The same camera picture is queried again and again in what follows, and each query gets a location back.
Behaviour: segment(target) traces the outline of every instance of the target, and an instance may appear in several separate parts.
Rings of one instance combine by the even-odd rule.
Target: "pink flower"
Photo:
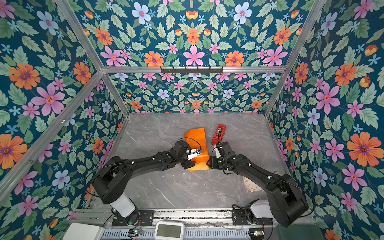
[[[180,81],[178,81],[177,83],[175,83],[175,89],[179,90],[180,89],[184,89],[184,84],[182,84]]]
[[[43,154],[39,156],[39,162],[43,162],[45,157],[52,157],[52,152],[48,151],[48,150],[51,150],[52,148],[53,148],[53,144],[52,143],[48,144]]]
[[[25,199],[25,202],[18,204],[18,207],[21,208],[19,212],[19,217],[25,213],[26,216],[31,215],[32,209],[35,209],[39,204],[35,203],[39,197],[34,197],[32,199],[31,195],[28,195]]]
[[[39,106],[34,106],[31,102],[28,103],[28,106],[24,105],[22,106],[22,108],[25,110],[23,112],[23,115],[29,115],[31,119],[34,119],[35,115],[40,115],[40,113],[37,111],[37,109],[39,109]]]
[[[296,106],[292,109],[292,116],[294,116],[295,118],[299,115],[299,109],[300,108],[297,108]]]
[[[148,79],[150,82],[152,82],[152,79],[156,79],[155,73],[143,73],[144,79]]]
[[[70,152],[70,147],[72,146],[72,144],[68,143],[68,141],[65,141],[65,142],[61,142],[60,143],[60,146],[59,147],[59,151],[61,151],[61,154],[64,155],[65,152]]]
[[[28,173],[27,175],[25,175],[21,180],[20,182],[18,183],[18,185],[15,187],[15,194],[16,195],[19,195],[24,186],[25,187],[33,187],[33,181],[30,180],[31,178],[34,178],[36,177],[37,175],[37,172],[36,171],[33,171],[33,172],[30,172]]]
[[[92,98],[92,96],[93,95],[95,95],[93,92],[90,92],[89,94],[88,94],[88,96],[85,98],[85,102],[87,103],[88,101],[93,101],[93,98]]]
[[[51,109],[54,113],[59,114],[64,109],[64,105],[59,102],[59,100],[63,100],[65,97],[64,93],[55,94],[55,86],[53,84],[48,84],[46,92],[43,88],[37,87],[37,92],[42,96],[34,97],[31,100],[31,103],[35,105],[44,105],[41,109],[41,113],[43,116],[47,116],[51,113]]]
[[[168,4],[168,2],[173,2],[173,0],[163,0],[163,4],[166,6]]]
[[[355,100],[355,101],[353,101],[353,105],[352,104],[348,104],[347,106],[349,108],[347,113],[348,114],[352,114],[352,117],[355,118],[356,117],[356,113],[359,114],[359,115],[362,114],[362,111],[360,109],[364,106],[364,104],[362,104],[362,103],[358,104],[358,101]]]
[[[287,149],[284,149],[283,145],[282,144],[277,144],[280,148],[280,152],[281,152],[281,155],[283,156],[283,159],[285,162],[288,162],[288,158],[286,156],[288,150]]]
[[[317,87],[317,91],[319,90],[319,89],[323,89],[323,85],[325,84],[325,81],[324,81],[324,78],[322,77],[322,78],[320,78],[320,79],[317,79],[317,83],[314,85],[315,87]]]
[[[354,198],[351,198],[351,194],[349,192],[347,192],[347,195],[342,193],[341,196],[344,198],[343,200],[341,200],[341,203],[347,205],[348,211],[351,211],[351,209],[353,209],[354,211],[358,210],[358,208],[355,206],[358,201]]]
[[[147,85],[146,82],[140,81],[139,82],[139,87],[145,90],[145,89],[147,89],[148,85]]]
[[[167,82],[170,82],[171,79],[175,79],[175,76],[172,75],[172,73],[160,73],[161,80],[167,80]]]
[[[205,53],[197,52],[197,47],[195,45],[192,45],[190,50],[191,50],[191,53],[189,52],[183,53],[184,57],[189,58],[185,64],[187,66],[192,65],[192,63],[193,63],[193,66],[196,66],[196,64],[203,65],[203,61],[200,58],[204,57]]]
[[[281,52],[283,50],[283,45],[280,45],[276,48],[276,51],[273,51],[272,49],[269,49],[267,54],[269,58],[265,58],[263,60],[263,63],[269,63],[268,66],[274,66],[283,64],[283,61],[280,58],[285,57],[288,52]]]
[[[253,82],[251,80],[249,80],[248,82],[244,81],[243,87],[245,87],[245,89],[247,89],[247,88],[251,88],[252,85],[253,85]]]
[[[178,51],[179,49],[176,47],[176,44],[169,44],[168,46],[168,50],[169,50],[169,53],[174,53],[176,54],[176,51]]]
[[[88,116],[89,118],[95,116],[94,112],[95,112],[95,109],[92,109],[91,106],[85,108],[86,109],[86,112],[85,112],[85,115]]]
[[[115,64],[116,67],[120,67],[121,66],[120,63],[126,63],[127,62],[124,59],[119,58],[120,57],[120,51],[119,50],[114,50],[112,53],[112,50],[107,46],[104,47],[104,50],[106,51],[106,53],[101,52],[100,55],[104,58],[108,58],[108,60],[107,60],[108,66],[112,66],[113,64]]]
[[[56,90],[59,90],[59,89],[60,89],[60,91],[63,91],[64,88],[67,86],[67,85],[65,85],[65,84],[63,83],[63,79],[62,79],[62,78],[60,78],[60,79],[55,78],[55,81],[52,82],[52,84],[56,86],[56,87],[55,87]]]
[[[266,57],[268,54],[267,54],[267,51],[262,49],[260,52],[257,53],[257,55],[258,55],[257,58],[264,59],[264,57]]]
[[[301,87],[297,88],[295,87],[295,91],[292,93],[293,101],[300,101],[300,98],[303,96],[303,93],[301,93]]]
[[[219,49],[220,47],[217,45],[217,43],[215,43],[215,45],[211,44],[211,48],[209,50],[212,51],[212,54],[214,54],[214,53],[218,53]]]
[[[329,142],[325,143],[325,146],[329,149],[326,151],[325,155],[332,155],[333,162],[337,162],[337,157],[339,157],[340,159],[344,159],[344,154],[340,152],[344,149],[344,145],[341,143],[336,145],[336,139],[334,138],[332,139],[331,143],[332,145]]]
[[[5,18],[6,15],[12,19],[15,19],[15,16],[12,12],[15,10],[11,5],[6,5],[6,0],[0,0],[0,17]]]
[[[324,107],[324,112],[326,115],[328,115],[329,112],[331,111],[330,105],[334,107],[339,106],[340,105],[339,99],[333,98],[333,96],[335,96],[339,92],[339,89],[340,87],[336,86],[329,91],[329,84],[328,83],[324,84],[324,88],[323,88],[324,93],[320,93],[320,92],[316,93],[316,98],[321,100],[320,102],[317,103],[316,109],[322,109]]]
[[[97,83],[97,85],[96,85],[96,90],[97,90],[97,92],[100,92],[100,90],[103,90],[103,89],[104,89],[103,84],[104,84],[104,82],[103,82],[102,80],[100,80],[100,81]]]
[[[222,83],[224,80],[228,80],[230,73],[222,73],[220,75],[216,76],[216,79],[220,79],[220,82]]]
[[[213,83],[213,82],[211,81],[210,83],[207,84],[208,89],[213,90],[213,89],[217,88],[216,84],[217,84],[217,83]]]
[[[321,150],[321,147],[319,145],[320,145],[320,142],[317,142],[313,139],[312,143],[310,143],[310,146],[312,147],[311,151],[318,154],[319,150]]]
[[[372,0],[361,0],[361,6],[358,6],[355,8],[355,20],[359,17],[365,18],[367,15],[368,10],[371,10],[375,6],[375,3],[372,3]]]
[[[239,81],[241,81],[243,78],[247,78],[246,73],[235,73],[235,74],[236,74],[235,78],[236,79],[238,78]]]
[[[349,171],[346,168],[342,169],[344,175],[348,176],[344,178],[344,183],[350,184],[352,182],[352,187],[356,191],[359,190],[359,184],[363,187],[368,186],[367,182],[360,178],[364,175],[364,170],[358,169],[355,171],[355,167],[351,163],[348,165],[348,169]]]
[[[125,60],[131,59],[131,53],[127,52],[127,50],[120,50],[120,57],[124,57]]]

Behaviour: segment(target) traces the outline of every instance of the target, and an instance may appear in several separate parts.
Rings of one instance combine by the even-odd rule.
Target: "light blue flower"
[[[356,126],[353,126],[352,128],[354,129],[353,132],[358,132],[358,133],[360,133],[360,131],[362,130],[362,127],[360,127],[359,124],[356,124]]]
[[[183,23],[186,21],[185,16],[180,15],[180,21]]]
[[[10,109],[9,112],[16,116],[16,114],[20,114],[20,110],[21,108],[16,108],[16,106],[13,106],[13,109]]]
[[[381,57],[377,57],[377,55],[374,54],[373,58],[368,60],[368,62],[371,62],[369,65],[377,64],[377,61],[380,60],[380,59],[381,59]]]
[[[5,133],[11,133],[11,135],[13,135],[15,132],[18,132],[19,130],[17,130],[17,125],[14,125],[13,127],[11,127],[11,125],[7,125],[7,128],[8,130],[5,131]]]
[[[3,49],[2,49],[3,52],[6,51],[8,54],[10,54],[10,52],[13,51],[12,49],[10,49],[10,47],[11,47],[10,45],[6,45],[6,46],[5,46],[5,45],[2,43],[1,46],[3,47]]]

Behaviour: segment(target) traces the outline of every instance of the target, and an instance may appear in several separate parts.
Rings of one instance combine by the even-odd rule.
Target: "white device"
[[[124,192],[110,205],[116,209],[122,217],[128,217],[135,210],[135,205]]]
[[[100,240],[105,228],[82,223],[72,223],[63,240]]]
[[[156,240],[182,240],[184,238],[184,223],[178,221],[161,220],[155,228]]]

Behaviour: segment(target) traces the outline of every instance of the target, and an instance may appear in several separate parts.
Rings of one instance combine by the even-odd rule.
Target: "blue flower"
[[[10,49],[10,47],[11,47],[10,45],[6,45],[6,46],[5,46],[4,44],[1,44],[1,45],[2,45],[2,47],[3,47],[2,50],[3,50],[4,52],[6,51],[8,54],[10,54],[10,52],[13,51],[12,49]]]
[[[373,210],[377,211],[378,214],[381,214],[381,212],[384,212],[384,210],[380,208],[379,204],[376,204],[376,205],[372,204],[372,206],[374,206]]]
[[[11,127],[11,125],[7,125],[7,128],[8,130],[5,131],[5,133],[11,133],[11,135],[13,135],[15,132],[18,132],[19,130],[17,130],[17,125],[14,125],[13,127]]]
[[[201,22],[201,23],[203,23],[203,21],[205,20],[205,18],[204,18],[204,15],[203,16],[199,16],[199,22]]]
[[[32,232],[32,234],[35,234],[37,236],[37,234],[41,231],[41,225],[40,226],[35,226],[35,230]]]
[[[180,15],[180,21],[183,23],[186,21],[185,16]]]
[[[233,11],[233,8],[232,8],[231,11],[228,11],[228,15],[231,16],[231,17],[233,17],[233,15],[235,15],[235,14],[236,14],[236,13]]]
[[[42,180],[41,178],[39,178],[39,180],[35,180],[36,187],[41,186],[41,183],[42,183],[42,182],[44,182],[44,180]]]
[[[356,126],[353,126],[352,128],[354,129],[353,132],[358,132],[358,133],[360,133],[360,131],[362,130],[362,127],[360,127],[359,124],[356,124]]]
[[[80,17],[81,17],[81,20],[83,20],[84,22],[89,21],[86,15],[80,15]]]
[[[9,112],[16,116],[16,114],[20,114],[20,110],[21,108],[16,108],[16,106],[13,106],[13,109],[10,109]]]
[[[374,54],[372,59],[369,59],[368,62],[371,62],[369,65],[377,64],[377,61],[381,59],[381,57],[376,57],[377,55]]]

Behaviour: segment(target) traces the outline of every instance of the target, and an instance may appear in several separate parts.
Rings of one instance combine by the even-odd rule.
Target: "aluminum frame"
[[[277,98],[280,94],[280,92],[283,89],[284,82],[288,79],[289,74],[292,72],[292,68],[294,64],[296,63],[297,58],[299,57],[299,54],[301,52],[301,49],[304,47],[304,44],[307,40],[307,37],[309,33],[311,32],[317,18],[319,17],[322,8],[324,7],[327,0],[314,0],[312,8],[310,12],[308,13],[308,16],[303,24],[300,36],[298,37],[295,46],[292,49],[292,52],[288,58],[287,65],[286,65],[286,71],[283,73],[283,75],[280,77],[279,82],[277,83],[275,90],[272,93],[271,98],[269,99],[268,108],[266,109],[264,115],[268,117],[269,113],[272,110],[273,105],[277,101]]]

